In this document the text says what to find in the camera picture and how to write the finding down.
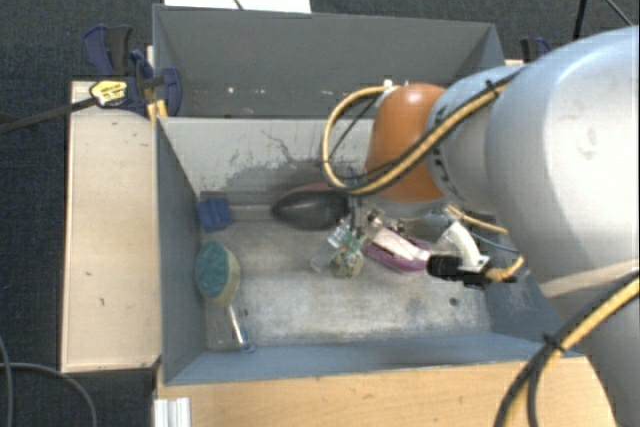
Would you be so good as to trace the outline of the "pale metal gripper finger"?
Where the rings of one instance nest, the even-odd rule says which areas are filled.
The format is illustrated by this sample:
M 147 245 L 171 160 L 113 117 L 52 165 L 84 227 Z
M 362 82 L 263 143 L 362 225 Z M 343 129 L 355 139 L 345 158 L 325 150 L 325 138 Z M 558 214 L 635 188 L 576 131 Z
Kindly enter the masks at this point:
M 310 266 L 315 272 L 323 272 L 332 259 L 346 247 L 349 230 L 344 226 L 337 226 L 321 245 L 320 249 L 310 260 Z
M 346 250 L 333 257 L 333 276 L 337 278 L 355 278 L 360 275 L 364 256 L 360 251 Z

